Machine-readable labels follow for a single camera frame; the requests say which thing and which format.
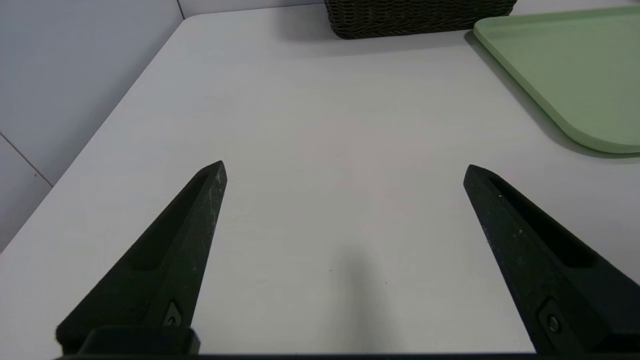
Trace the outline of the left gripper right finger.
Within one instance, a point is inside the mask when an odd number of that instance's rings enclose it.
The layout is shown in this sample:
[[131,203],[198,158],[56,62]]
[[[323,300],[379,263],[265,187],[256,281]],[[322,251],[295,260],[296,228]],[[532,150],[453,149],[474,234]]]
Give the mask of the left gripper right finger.
[[464,189],[537,354],[637,357],[640,287],[498,174]]

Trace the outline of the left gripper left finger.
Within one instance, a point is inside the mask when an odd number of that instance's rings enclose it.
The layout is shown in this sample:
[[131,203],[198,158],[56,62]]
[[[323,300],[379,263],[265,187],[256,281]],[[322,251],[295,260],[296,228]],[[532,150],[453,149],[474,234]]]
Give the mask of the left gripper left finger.
[[195,308],[226,191],[203,167],[57,326],[63,354],[197,354]]

